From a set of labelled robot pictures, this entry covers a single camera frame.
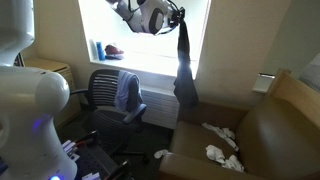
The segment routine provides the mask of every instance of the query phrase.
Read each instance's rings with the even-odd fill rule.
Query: chair backrest
[[[99,69],[92,73],[86,93],[90,107],[115,106],[118,75],[119,71],[112,69]]]

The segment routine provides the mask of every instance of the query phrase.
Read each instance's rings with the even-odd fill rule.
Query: bright window light
[[[173,2],[178,8],[186,9],[185,21],[190,41],[190,58],[195,64],[193,67],[197,68],[211,0],[173,0]],[[161,57],[178,61],[179,27],[168,34],[159,36],[133,33],[127,23],[105,0],[79,0],[79,3],[91,61],[98,61],[95,42],[102,42],[103,47],[114,44],[126,54],[140,54],[139,58],[144,58],[144,55],[148,57],[153,55],[160,57],[153,58],[156,59],[154,61],[159,59],[161,61]],[[136,0],[131,0],[131,4],[133,9],[138,7]]]

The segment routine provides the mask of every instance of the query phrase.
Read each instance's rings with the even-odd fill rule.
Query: blue light
[[[50,178],[50,180],[60,180],[60,178],[58,176],[52,176],[52,178]]]

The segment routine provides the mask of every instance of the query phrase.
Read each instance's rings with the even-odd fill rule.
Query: window
[[[138,7],[133,1],[133,8]],[[105,0],[80,0],[79,3],[91,62],[175,76],[178,66],[178,27],[165,35],[137,34],[130,30]],[[174,0],[174,3],[186,9],[185,21],[195,75],[211,0]],[[98,41],[102,42],[103,47],[115,44],[125,52],[126,58],[121,61],[98,61],[95,48],[95,42]]]

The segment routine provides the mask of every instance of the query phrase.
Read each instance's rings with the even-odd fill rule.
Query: chair wheel
[[[148,164],[150,162],[149,158],[147,156],[142,158],[143,164]]]

